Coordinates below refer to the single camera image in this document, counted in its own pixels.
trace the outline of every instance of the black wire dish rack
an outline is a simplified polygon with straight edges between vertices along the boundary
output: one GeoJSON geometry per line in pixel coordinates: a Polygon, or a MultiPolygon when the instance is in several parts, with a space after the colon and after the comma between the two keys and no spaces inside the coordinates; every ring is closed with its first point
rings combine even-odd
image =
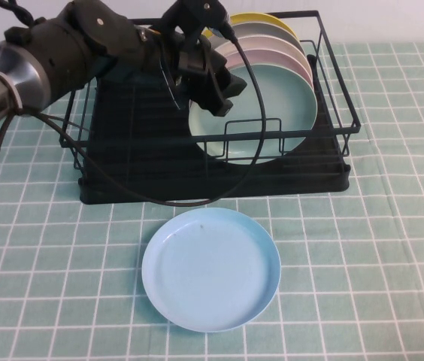
{"type": "MultiPolygon", "coordinates": [[[[302,40],[315,86],[318,114],[311,130],[267,131],[266,139],[277,140],[281,156],[257,164],[244,185],[231,196],[274,196],[325,193],[346,190],[350,166],[348,141],[360,130],[360,122],[341,75],[338,61],[317,11],[271,13],[293,22],[313,21],[316,41],[302,40]],[[294,150],[284,150],[287,138],[305,138],[294,150]]],[[[150,25],[155,19],[134,20],[150,25]]],[[[233,141],[258,140],[259,132],[191,136],[189,111],[176,109],[165,83],[155,85],[139,79],[128,83],[99,80],[85,90],[80,127],[71,129],[76,94],[68,101],[63,129],[86,148],[105,172],[137,193],[160,200],[212,198],[231,189],[248,165],[233,164],[227,149],[233,141]],[[95,92],[95,101],[91,102],[95,92]],[[225,158],[209,156],[207,144],[222,142],[225,158]]],[[[259,120],[240,120],[258,122],[259,120]]],[[[268,119],[277,122],[280,119],[268,119]]],[[[64,139],[62,147],[71,148],[64,139]]],[[[86,204],[138,202],[107,183],[95,169],[74,152],[74,167],[81,171],[80,199],[86,204]]]]}

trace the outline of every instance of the plate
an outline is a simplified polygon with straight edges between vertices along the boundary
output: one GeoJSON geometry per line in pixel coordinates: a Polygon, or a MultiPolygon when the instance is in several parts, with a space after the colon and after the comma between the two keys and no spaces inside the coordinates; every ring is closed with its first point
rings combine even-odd
{"type": "MultiPolygon", "coordinates": [[[[278,120],[268,120],[267,131],[312,129],[317,116],[317,101],[310,84],[300,74],[283,66],[252,64],[252,68],[264,99],[267,118],[282,120],[281,127],[278,120]]],[[[254,121],[230,123],[227,134],[260,132],[260,108],[249,73],[244,66],[232,68],[230,72],[247,82],[246,89],[239,96],[231,98],[234,106],[225,117],[214,117],[209,111],[204,111],[196,103],[192,103],[189,110],[191,135],[224,134],[226,123],[233,120],[254,121]]],[[[283,151],[293,150],[303,140],[304,138],[287,138],[283,143],[283,151]]],[[[207,153],[231,164],[248,165],[257,151],[258,144],[258,140],[231,141],[229,151],[224,153],[224,142],[208,142],[207,153]]],[[[204,150],[202,143],[198,143],[198,146],[204,150]]],[[[259,159],[257,163],[269,162],[281,156],[283,153],[280,149],[279,139],[266,140],[261,157],[267,158],[259,159]]]]}
{"type": "MultiPolygon", "coordinates": [[[[251,64],[280,65],[296,72],[301,75],[307,81],[311,89],[313,89],[312,77],[307,69],[289,54],[265,49],[249,49],[245,51],[245,54],[251,64]]],[[[237,68],[239,65],[244,65],[244,61],[239,53],[231,53],[227,56],[227,68],[229,70],[237,68]]]]}
{"type": "MultiPolygon", "coordinates": [[[[279,19],[278,17],[273,17],[272,15],[269,14],[264,14],[264,13],[239,13],[239,14],[234,14],[232,16],[230,16],[230,23],[234,26],[236,24],[239,23],[251,23],[251,22],[261,22],[261,23],[269,23],[272,25],[276,25],[279,26],[280,28],[286,30],[287,32],[290,32],[292,35],[294,35],[294,37],[299,40],[299,37],[297,36],[297,34],[294,32],[294,30],[292,30],[291,28],[289,28],[289,26],[287,24],[284,23],[284,21],[282,21],[281,19],[279,19]]],[[[212,36],[212,32],[210,30],[206,30],[204,32],[204,35],[206,37],[210,37],[212,36]]]]}
{"type": "Polygon", "coordinates": [[[259,316],[277,292],[280,257],[255,220],[224,208],[173,218],[152,237],[142,262],[145,292],[184,329],[221,332],[259,316]]]}
{"type": "MultiPolygon", "coordinates": [[[[270,23],[239,23],[233,26],[235,31],[235,36],[239,39],[239,41],[247,36],[251,35],[268,35],[274,36],[275,38],[282,39],[287,41],[288,43],[297,47],[301,53],[305,55],[304,49],[302,49],[301,43],[297,38],[292,35],[290,32],[282,29],[280,26],[276,26],[270,23]]],[[[228,40],[225,38],[221,38],[220,36],[211,36],[209,37],[209,41],[212,44],[212,48],[216,49],[220,45],[227,43],[228,40]]]]}
{"type": "MultiPolygon", "coordinates": [[[[312,69],[310,68],[310,64],[307,61],[307,58],[301,51],[295,47],[294,45],[288,43],[287,41],[281,40],[279,38],[275,38],[273,36],[267,35],[251,35],[240,39],[240,43],[244,51],[247,50],[273,50],[274,52],[283,53],[292,57],[293,61],[298,62],[297,66],[292,67],[291,69],[297,71],[300,74],[303,72],[307,73],[307,77],[309,80],[309,84],[313,87],[312,81],[312,69]]],[[[233,53],[237,53],[237,49],[232,43],[225,43],[220,45],[216,51],[222,55],[224,55],[229,60],[229,56],[233,53]]],[[[250,62],[257,62],[253,59],[249,59],[250,62]]]]}

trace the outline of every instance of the table surface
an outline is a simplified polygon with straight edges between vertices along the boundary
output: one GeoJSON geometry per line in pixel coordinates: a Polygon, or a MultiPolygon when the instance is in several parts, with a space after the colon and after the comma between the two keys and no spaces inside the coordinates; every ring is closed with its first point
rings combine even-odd
{"type": "Polygon", "coordinates": [[[217,202],[258,220],[283,265],[271,305],[231,332],[176,327],[144,293],[141,255],[182,209],[81,204],[57,135],[15,121],[0,163],[0,359],[424,360],[424,44],[335,52],[363,123],[350,188],[217,202]]]}

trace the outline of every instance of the blue plate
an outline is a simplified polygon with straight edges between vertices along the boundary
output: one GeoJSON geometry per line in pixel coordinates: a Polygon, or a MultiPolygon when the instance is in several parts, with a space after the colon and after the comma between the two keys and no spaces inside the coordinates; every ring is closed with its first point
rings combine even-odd
{"type": "Polygon", "coordinates": [[[168,221],[152,237],[142,280],[152,304],[171,322],[220,332],[264,311],[279,286],[280,258],[255,220],[201,208],[168,221]]]}
{"type": "MultiPolygon", "coordinates": [[[[267,63],[253,62],[252,64],[264,99],[265,113],[269,119],[267,131],[311,130],[317,116],[317,100],[312,87],[299,73],[278,65],[280,62],[272,58],[265,59],[267,63]]],[[[240,66],[231,68],[230,72],[244,79],[248,84],[247,87],[239,96],[230,98],[234,106],[225,117],[214,117],[210,111],[205,111],[197,103],[192,102],[189,112],[191,135],[261,131],[259,103],[248,71],[244,66],[240,66]]],[[[284,153],[291,152],[303,140],[304,138],[286,138],[283,144],[279,139],[266,140],[260,153],[262,158],[257,161],[257,164],[270,162],[284,153]]],[[[210,141],[207,143],[206,150],[203,142],[198,142],[197,145],[217,159],[227,159],[227,162],[231,164],[249,165],[256,154],[259,141],[230,141],[229,144],[224,141],[210,141]]]]}

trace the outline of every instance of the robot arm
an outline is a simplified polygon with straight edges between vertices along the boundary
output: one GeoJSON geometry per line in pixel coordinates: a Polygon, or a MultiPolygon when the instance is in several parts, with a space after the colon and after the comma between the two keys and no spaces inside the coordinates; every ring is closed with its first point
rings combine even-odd
{"type": "Polygon", "coordinates": [[[192,100],[225,116],[228,98],[246,83],[229,73],[201,31],[227,29],[226,18],[217,0],[177,0],[148,29],[100,0],[74,0],[54,19],[10,28],[0,42],[0,119],[13,109],[42,111],[94,77],[121,82],[137,73],[165,80],[179,108],[192,100]]]}

